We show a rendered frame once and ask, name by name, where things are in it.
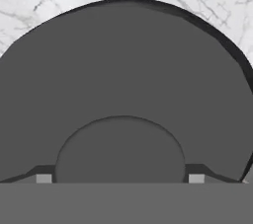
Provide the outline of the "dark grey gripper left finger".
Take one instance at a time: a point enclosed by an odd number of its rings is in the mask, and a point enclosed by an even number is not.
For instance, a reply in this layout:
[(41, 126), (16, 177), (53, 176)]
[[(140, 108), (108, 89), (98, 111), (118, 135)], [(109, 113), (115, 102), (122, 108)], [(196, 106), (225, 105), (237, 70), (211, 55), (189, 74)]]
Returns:
[(54, 184), (55, 166), (38, 165), (24, 174), (0, 181), (0, 184)]

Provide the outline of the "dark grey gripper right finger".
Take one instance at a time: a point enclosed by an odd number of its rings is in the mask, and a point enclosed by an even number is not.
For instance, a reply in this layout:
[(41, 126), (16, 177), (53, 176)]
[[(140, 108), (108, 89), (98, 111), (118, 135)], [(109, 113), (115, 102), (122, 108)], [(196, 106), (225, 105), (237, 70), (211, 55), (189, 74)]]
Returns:
[(184, 182), (187, 184), (190, 182), (190, 175), (205, 175), (225, 183), (241, 184), (243, 181), (242, 178), (236, 180), (217, 174), (204, 164), (186, 164)]

